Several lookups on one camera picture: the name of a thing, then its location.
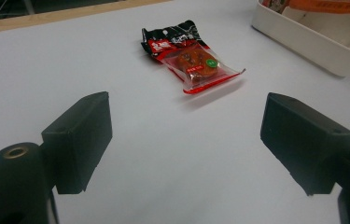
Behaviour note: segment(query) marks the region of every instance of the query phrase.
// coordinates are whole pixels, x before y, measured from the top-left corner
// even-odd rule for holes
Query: brown snack food
[[[192,82],[214,76],[218,61],[203,49],[184,49],[176,58],[178,68],[187,74]]]

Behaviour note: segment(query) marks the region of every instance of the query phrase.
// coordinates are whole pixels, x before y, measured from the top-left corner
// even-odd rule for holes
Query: red packaging
[[[201,40],[193,21],[142,33],[145,51],[183,81],[184,93],[204,91],[244,72],[223,64]]]

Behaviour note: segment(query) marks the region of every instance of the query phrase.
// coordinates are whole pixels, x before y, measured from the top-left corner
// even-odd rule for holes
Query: orange package
[[[291,0],[291,8],[328,13],[350,13],[350,0]]]

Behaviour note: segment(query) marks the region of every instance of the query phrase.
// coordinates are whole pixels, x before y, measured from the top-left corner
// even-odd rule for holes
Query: green dot
[[[209,67],[217,67],[218,62],[216,60],[213,60],[213,59],[208,59],[208,60],[206,60],[206,64]]]

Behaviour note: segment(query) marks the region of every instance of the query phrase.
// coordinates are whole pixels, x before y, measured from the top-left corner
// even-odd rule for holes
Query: white table
[[[110,94],[114,137],[87,191],[56,195],[61,223],[338,224],[335,186],[307,197],[259,139],[266,96],[295,97],[350,129],[350,77],[250,26],[254,0],[174,0],[0,33],[0,149],[40,133],[81,97]],[[141,29],[193,20],[247,71],[189,96],[143,51]]]

